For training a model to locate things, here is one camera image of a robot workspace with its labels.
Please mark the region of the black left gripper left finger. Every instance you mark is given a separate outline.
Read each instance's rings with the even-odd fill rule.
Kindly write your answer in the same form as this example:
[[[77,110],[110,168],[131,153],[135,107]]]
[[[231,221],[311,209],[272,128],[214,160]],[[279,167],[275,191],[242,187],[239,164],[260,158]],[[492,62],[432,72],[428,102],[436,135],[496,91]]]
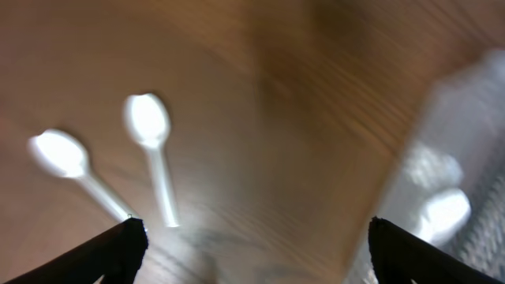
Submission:
[[[6,284],[133,284],[147,249],[143,221],[129,218]]]

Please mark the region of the white plastic spoon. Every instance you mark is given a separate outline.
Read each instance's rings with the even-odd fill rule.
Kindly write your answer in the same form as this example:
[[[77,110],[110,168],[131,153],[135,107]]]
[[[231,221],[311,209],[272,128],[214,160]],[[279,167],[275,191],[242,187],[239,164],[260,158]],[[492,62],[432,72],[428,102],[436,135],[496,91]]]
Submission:
[[[461,189],[447,189],[425,201],[412,234],[430,245],[443,246],[464,227],[471,213],[468,196]]]
[[[28,139],[28,149],[45,171],[75,181],[118,222],[139,216],[93,172],[86,148],[75,137],[58,129],[47,129]]]

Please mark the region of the white plastic spoon angled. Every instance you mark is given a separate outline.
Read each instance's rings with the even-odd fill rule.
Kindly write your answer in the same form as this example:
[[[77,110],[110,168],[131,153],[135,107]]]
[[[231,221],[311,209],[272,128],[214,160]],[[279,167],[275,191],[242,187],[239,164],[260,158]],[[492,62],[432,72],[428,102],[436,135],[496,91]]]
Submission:
[[[148,158],[151,183],[164,226],[179,227],[176,197],[165,154],[171,131],[166,107],[153,93],[130,95],[125,99],[123,117],[129,135]]]

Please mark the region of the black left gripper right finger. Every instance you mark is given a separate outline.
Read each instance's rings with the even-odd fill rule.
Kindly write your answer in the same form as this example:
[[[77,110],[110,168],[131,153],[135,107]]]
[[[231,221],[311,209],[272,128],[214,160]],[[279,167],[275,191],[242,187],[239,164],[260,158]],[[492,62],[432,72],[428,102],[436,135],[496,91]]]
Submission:
[[[386,219],[369,223],[368,250],[379,284],[502,284]]]

